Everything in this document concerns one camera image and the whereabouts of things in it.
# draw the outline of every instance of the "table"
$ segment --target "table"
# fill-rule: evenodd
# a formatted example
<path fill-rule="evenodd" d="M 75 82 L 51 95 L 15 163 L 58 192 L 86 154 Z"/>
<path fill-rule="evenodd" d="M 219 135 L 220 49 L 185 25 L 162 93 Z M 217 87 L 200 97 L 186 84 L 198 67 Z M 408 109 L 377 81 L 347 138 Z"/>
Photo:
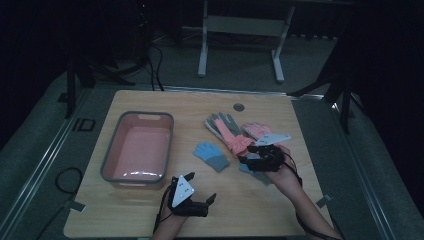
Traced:
<path fill-rule="evenodd" d="M 217 16 L 208 14 L 208 0 L 203 1 L 203 25 L 202 25 L 202 48 L 200 51 L 198 76 L 206 76 L 206 64 L 208 59 L 207 34 L 211 32 L 253 34 L 279 37 L 278 46 L 271 51 L 272 63 L 277 82 L 284 82 L 284 74 L 281 68 L 280 54 L 287 36 L 290 22 L 294 13 L 294 6 L 287 12 L 285 20 L 254 19 L 241 17 Z"/>
<path fill-rule="evenodd" d="M 245 109 L 236 111 L 234 104 Z M 173 115 L 166 186 L 172 176 L 195 172 L 190 184 L 194 201 L 205 201 L 217 193 L 206 218 L 191 217 L 179 237 L 234 237 L 303 235 L 291 203 L 273 185 L 265 186 L 241 172 L 239 163 L 220 140 L 204 126 L 212 113 L 231 114 L 239 125 L 258 122 L 292 139 L 291 149 L 304 189 L 313 201 L 322 198 L 314 167 L 305 145 L 293 106 L 288 97 L 271 94 L 213 92 L 118 91 L 111 104 L 75 201 L 86 205 L 83 212 L 71 211 L 64 234 L 82 237 L 150 237 L 159 210 L 162 190 L 117 189 L 100 176 L 100 167 L 119 116 L 129 110 L 168 112 Z M 203 141 L 218 144 L 230 166 L 216 173 L 192 152 Z M 320 209 L 330 221 L 327 208 Z"/>

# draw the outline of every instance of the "cable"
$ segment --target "cable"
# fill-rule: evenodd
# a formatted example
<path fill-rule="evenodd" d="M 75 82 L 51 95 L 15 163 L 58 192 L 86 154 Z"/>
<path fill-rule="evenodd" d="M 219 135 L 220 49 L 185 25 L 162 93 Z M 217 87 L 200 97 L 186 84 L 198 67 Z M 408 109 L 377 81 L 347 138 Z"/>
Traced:
<path fill-rule="evenodd" d="M 77 173 L 78 173 L 78 177 L 79 177 L 79 179 L 78 179 L 78 185 L 75 187 L 75 189 L 73 189 L 73 190 L 71 190 L 71 191 L 69 191 L 69 190 L 66 190 L 65 188 L 63 188 L 62 186 L 60 186 L 60 184 L 59 184 L 59 179 L 62 177 L 62 175 L 63 174 L 65 174 L 65 173 L 67 173 L 68 171 L 76 171 Z M 81 182 L 82 182 L 82 178 L 83 178 L 83 174 L 82 174 L 82 172 L 81 172 L 81 170 L 79 170 L 78 168 L 76 168 L 76 167 L 69 167 L 69 168 L 66 168 L 66 169 L 64 169 L 64 170 L 62 170 L 57 176 L 56 176 L 56 178 L 55 178 L 55 185 L 56 185 L 56 188 L 59 190 L 59 191 L 61 191 L 61 192 L 63 192 L 63 193 L 67 193 L 67 194 L 71 194 L 71 196 L 67 199 L 67 201 L 66 202 L 68 202 L 68 201 L 70 201 L 70 200 L 72 200 L 74 197 L 75 197 L 75 195 L 77 194 L 77 192 L 78 192 L 78 189 L 79 189 L 79 187 L 80 187 L 80 185 L 81 185 Z M 37 236 L 37 238 L 36 238 L 36 240 L 39 240 L 39 239 L 41 239 L 41 236 L 44 234 L 44 232 L 47 230 L 47 228 L 50 226 L 50 224 L 56 219 L 56 217 L 57 216 L 59 216 L 59 214 L 63 211 L 63 209 L 65 209 L 65 204 L 62 204 L 62 206 L 56 211 L 56 213 L 50 218 L 50 220 L 46 223 L 46 225 L 44 225 L 44 227 L 43 227 L 43 229 L 40 231 L 40 233 L 38 234 L 38 236 Z"/>
<path fill-rule="evenodd" d="M 333 221 L 334 225 L 336 226 L 336 228 L 338 229 L 338 232 L 340 233 L 340 235 L 342 236 L 342 239 L 346 240 L 347 238 L 344 236 L 339 224 L 337 223 L 336 219 L 334 219 L 333 215 L 329 214 L 331 220 Z"/>
<path fill-rule="evenodd" d="M 156 77 L 156 81 L 157 81 L 157 83 L 159 85 L 159 88 L 163 92 L 163 91 L 165 91 L 165 89 L 163 88 L 162 83 L 161 83 L 160 78 L 159 78 L 159 69 L 160 69 L 160 66 L 162 64 L 163 53 L 162 53 L 162 51 L 158 47 L 156 47 L 154 45 L 152 45 L 151 47 L 153 47 L 154 49 L 158 50 L 158 52 L 160 53 L 159 63 L 158 63 L 158 66 L 156 67 L 156 70 L 154 70 L 154 68 L 153 68 L 152 60 L 150 58 L 148 59 L 148 63 L 149 63 L 150 69 L 152 70 L 151 75 L 150 75 L 150 82 L 152 84 L 152 90 L 155 91 L 154 79 Z"/>
<path fill-rule="evenodd" d="M 165 221 L 166 219 L 168 219 L 170 216 L 174 215 L 174 213 L 170 213 L 168 216 L 164 217 L 162 220 L 160 220 L 160 222 Z"/>
<path fill-rule="evenodd" d="M 166 188 L 165 192 L 164 192 L 164 193 L 163 193 L 163 195 L 162 195 L 162 200 L 161 200 L 161 202 L 160 202 L 159 212 L 158 212 L 158 214 L 156 215 L 156 221 L 155 221 L 155 226 L 154 226 L 154 228 L 153 228 L 153 232 L 155 232 L 155 231 L 156 231 L 156 229 L 159 227 L 159 224 L 160 224 L 161 222 L 165 221 L 167 218 L 169 218 L 169 217 L 172 215 L 172 213 L 171 213 L 170 215 L 168 215 L 168 216 L 167 216 L 167 217 L 165 217 L 164 219 L 160 219 L 160 218 L 162 217 L 163 204 L 165 203 L 166 195 L 168 194 L 168 192 L 169 192 L 169 191 L 171 191 L 171 186 L 172 186 L 172 185 L 168 186 L 168 187 Z"/>
<path fill-rule="evenodd" d="M 331 237 L 331 236 L 328 236 L 328 235 L 325 235 L 325 234 L 322 234 L 322 233 L 319 233 L 319 232 L 316 232 L 316 231 L 312 230 L 310 227 L 308 227 L 302 221 L 302 219 L 300 219 L 300 217 L 299 217 L 299 215 L 297 213 L 296 213 L 296 218 L 297 218 L 297 221 L 299 222 L 300 226 L 303 228 L 303 230 L 305 230 L 306 232 L 314 235 L 315 237 L 318 237 L 318 238 L 321 238 L 321 239 L 325 239 L 325 240 L 340 240 L 338 238 Z"/>

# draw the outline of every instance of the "glove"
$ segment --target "glove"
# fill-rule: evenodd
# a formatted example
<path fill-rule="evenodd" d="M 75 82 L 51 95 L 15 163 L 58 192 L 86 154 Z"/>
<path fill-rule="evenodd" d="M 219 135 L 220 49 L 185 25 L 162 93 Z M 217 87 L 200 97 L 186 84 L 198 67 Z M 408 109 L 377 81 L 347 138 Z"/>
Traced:
<path fill-rule="evenodd" d="M 218 146 L 209 142 L 197 144 L 193 155 L 202 159 L 218 173 L 230 165 Z"/>
<path fill-rule="evenodd" d="M 258 140 L 265 134 L 272 133 L 270 127 L 259 123 L 245 123 L 243 124 L 242 128 L 255 140 Z"/>
<path fill-rule="evenodd" d="M 249 158 L 249 159 L 256 159 L 257 158 L 254 154 L 248 154 L 246 157 Z M 245 173 L 249 173 L 250 175 L 252 175 L 254 178 L 258 179 L 259 181 L 261 181 L 265 185 L 271 184 L 271 180 L 267 176 L 263 175 L 262 173 L 249 170 L 249 167 L 247 167 L 246 164 L 240 163 L 239 170 L 242 171 L 242 172 L 245 172 Z"/>
<path fill-rule="evenodd" d="M 205 121 L 206 127 L 221 139 L 234 157 L 244 156 L 248 153 L 247 146 L 254 140 L 243 136 L 241 129 L 230 114 L 212 114 Z"/>

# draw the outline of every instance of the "wire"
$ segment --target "wire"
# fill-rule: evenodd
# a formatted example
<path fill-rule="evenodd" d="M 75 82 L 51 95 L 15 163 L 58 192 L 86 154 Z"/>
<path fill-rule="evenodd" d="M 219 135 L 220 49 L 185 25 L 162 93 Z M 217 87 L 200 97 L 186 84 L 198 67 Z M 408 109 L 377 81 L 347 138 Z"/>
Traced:
<path fill-rule="evenodd" d="M 170 216 L 172 216 L 174 213 L 170 213 L 168 216 L 164 217 L 162 220 L 160 220 L 160 222 L 165 221 L 166 219 L 168 219 Z"/>
<path fill-rule="evenodd" d="M 159 212 L 158 212 L 158 214 L 156 215 L 156 221 L 155 221 L 155 226 L 154 226 L 154 228 L 153 228 L 153 232 L 155 232 L 155 231 L 156 231 L 156 229 L 158 228 L 158 226 L 159 226 L 159 224 L 160 224 L 161 222 L 165 221 L 167 218 L 169 218 L 169 217 L 172 215 L 172 213 L 171 213 L 171 214 L 170 214 L 170 215 L 168 215 L 166 218 L 164 218 L 164 219 L 162 219 L 162 220 L 160 219 L 160 218 L 161 218 L 161 216 L 162 216 L 162 210 L 163 210 L 163 204 L 165 203 L 165 198 L 166 198 L 166 196 L 167 196 L 168 192 L 169 192 L 169 191 L 171 191 L 171 187 L 172 187 L 172 185 L 168 186 L 168 187 L 166 188 L 165 192 L 164 192 L 164 193 L 163 193 L 163 195 L 162 195 L 162 200 L 161 200 L 161 202 L 160 202 Z"/>
<path fill-rule="evenodd" d="M 295 175 L 295 177 L 297 178 L 297 180 L 300 183 L 300 186 L 303 186 L 303 180 L 302 178 L 299 176 L 299 174 L 297 174 L 297 166 L 296 166 L 296 162 L 293 160 L 292 156 L 290 156 L 290 154 L 282 151 L 286 156 L 288 156 L 293 164 L 293 167 L 290 166 L 288 163 L 286 163 L 285 161 L 283 161 L 283 165 L 285 165 L 286 167 L 288 167 L 288 169 Z"/>
<path fill-rule="evenodd" d="M 62 186 L 60 186 L 60 184 L 59 184 L 59 179 L 62 177 L 62 175 L 63 174 L 65 174 L 65 173 L 67 173 L 67 172 L 69 172 L 69 171 L 76 171 L 77 173 L 78 173 L 78 184 L 77 184 L 77 186 L 73 189 L 73 190 L 71 190 L 71 191 L 69 191 L 69 190 L 66 190 L 65 188 L 63 188 Z M 57 189 L 59 189 L 59 191 L 61 191 L 61 192 L 63 192 L 63 193 L 67 193 L 67 194 L 71 194 L 71 196 L 67 199 L 67 201 L 66 202 L 68 202 L 68 201 L 70 201 L 70 200 L 72 200 L 74 197 L 75 197 L 75 195 L 77 194 L 77 192 L 78 192 L 78 189 L 79 189 L 79 187 L 80 187 L 80 185 L 81 185 L 81 182 L 82 182 L 82 178 L 83 178 L 83 174 L 82 174 L 82 172 L 81 172 L 81 170 L 79 170 L 78 168 L 76 168 L 76 167 L 69 167 L 69 168 L 66 168 L 66 169 L 64 169 L 64 170 L 62 170 L 57 176 L 56 176 L 56 178 L 55 178 L 55 185 L 56 185 L 56 188 Z M 38 234 L 38 236 L 37 236 L 37 238 L 36 238 L 36 240 L 38 240 L 38 239 L 41 239 L 41 236 L 44 234 L 44 232 L 47 230 L 47 228 L 50 226 L 50 224 L 57 218 L 57 216 L 59 216 L 59 214 L 63 211 L 63 209 L 65 209 L 65 205 L 63 204 L 57 211 L 56 211 L 56 213 L 50 218 L 50 220 L 44 225 L 44 227 L 43 227 L 43 229 L 40 231 L 40 233 Z"/>
<path fill-rule="evenodd" d="M 159 63 L 157 65 L 157 67 L 156 67 L 156 70 L 154 70 L 154 68 L 153 68 L 153 63 L 152 63 L 151 58 L 148 59 L 148 63 L 149 63 L 150 69 L 152 70 L 151 75 L 150 75 L 150 82 L 152 84 L 152 90 L 155 91 L 154 79 L 156 78 L 156 81 L 157 81 L 157 83 L 159 85 L 159 88 L 163 92 L 163 91 L 165 91 L 165 89 L 163 88 L 162 83 L 161 83 L 160 78 L 159 78 L 159 69 L 160 69 L 160 66 L 162 64 L 163 53 L 155 45 L 152 45 L 151 47 L 154 48 L 154 49 L 156 49 L 159 52 L 159 54 L 160 54 Z"/>
<path fill-rule="evenodd" d="M 346 240 L 347 238 L 344 236 L 344 234 L 343 234 L 343 232 L 342 232 L 342 229 L 340 228 L 340 226 L 339 226 L 339 224 L 337 223 L 336 219 L 334 219 L 333 215 L 331 215 L 331 214 L 330 214 L 330 218 L 331 218 L 331 220 L 333 221 L 333 223 L 334 223 L 334 225 L 336 226 L 336 228 L 338 229 L 338 231 L 339 231 L 339 233 L 340 233 L 340 235 L 341 235 L 342 239 L 345 239 L 345 240 Z"/>
<path fill-rule="evenodd" d="M 306 232 L 314 235 L 315 237 L 321 238 L 321 239 L 325 239 L 325 240 L 340 240 L 338 238 L 335 237 L 331 237 L 322 233 L 319 233 L 313 229 L 311 229 L 310 227 L 308 227 L 303 221 L 302 219 L 300 219 L 299 215 L 296 213 L 296 218 L 297 221 L 299 222 L 300 226 L 303 228 L 303 230 L 305 230 Z"/>
<path fill-rule="evenodd" d="M 132 50 L 130 59 L 133 59 L 134 57 L 136 46 L 137 46 L 137 26 L 134 26 L 134 43 L 133 43 L 133 50 Z"/>

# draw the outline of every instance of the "gray carpet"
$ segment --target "gray carpet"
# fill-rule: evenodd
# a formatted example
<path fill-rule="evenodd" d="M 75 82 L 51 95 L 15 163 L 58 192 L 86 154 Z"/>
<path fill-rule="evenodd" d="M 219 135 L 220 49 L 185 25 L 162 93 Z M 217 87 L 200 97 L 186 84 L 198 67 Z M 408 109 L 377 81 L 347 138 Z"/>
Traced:
<path fill-rule="evenodd" d="M 187 40 L 186 45 L 179 47 L 165 45 L 169 43 L 165 38 L 155 41 L 163 53 L 159 73 L 165 90 L 187 87 L 253 92 L 298 90 L 315 81 L 335 43 L 326 39 L 288 39 L 281 57 L 286 82 L 280 84 L 274 78 L 269 45 L 264 43 L 255 46 L 260 50 L 233 46 L 234 50 L 228 49 L 227 45 L 212 45 L 209 48 L 207 75 L 198 78 L 198 40 L 191 38 Z M 151 57 L 157 66 L 159 51 L 152 49 Z M 85 170 L 113 94 L 116 90 L 124 88 L 149 90 L 149 72 L 149 69 L 143 69 L 137 74 L 126 76 L 129 81 L 137 83 L 134 87 L 120 86 L 98 77 L 99 83 L 94 89 L 79 88 L 79 100 L 83 104 L 69 120 L 63 118 L 66 105 L 56 101 L 60 93 L 65 91 L 65 78 L 62 76 L 51 85 L 23 126 L 1 152 L 0 216 L 3 221 L 3 216 L 13 207 L 22 186 L 43 159 L 43 153 L 52 142 L 57 141 L 55 134 L 63 131 L 64 126 L 70 127 L 65 131 L 67 134 L 60 145 L 61 148 L 53 152 L 57 155 L 54 156 L 54 161 L 47 169 L 46 176 L 34 193 L 28 208 L 22 210 L 19 221 L 12 226 L 10 239 L 37 237 L 70 196 L 56 188 L 55 177 L 69 167 Z M 325 90 L 326 86 L 312 94 L 323 94 Z M 352 106 L 354 117 L 349 119 L 351 134 L 346 135 L 338 124 L 338 113 L 323 100 L 304 98 L 294 100 L 293 105 L 323 192 L 333 197 L 328 203 L 330 213 L 345 237 L 420 239 L 424 236 L 422 217 L 409 198 L 369 119 Z M 77 119 L 95 120 L 93 131 L 73 130 Z M 365 183 L 371 186 L 372 192 L 368 192 L 366 184 L 364 187 L 364 176 L 358 174 L 358 169 L 364 170 Z M 65 186 L 72 188 L 77 184 L 77 177 L 74 173 L 69 174 L 64 182 L 67 183 Z M 373 215 L 376 205 L 373 205 L 373 201 L 370 202 L 367 195 L 375 195 L 378 206 L 385 213 L 384 217 L 389 226 L 383 226 L 383 230 L 381 221 L 378 220 L 380 216 Z M 68 210 L 59 213 L 41 239 L 67 239 L 63 235 L 67 215 Z M 392 231 L 389 237 L 385 235 L 387 229 Z M 299 236 L 289 239 L 304 238 Z"/>

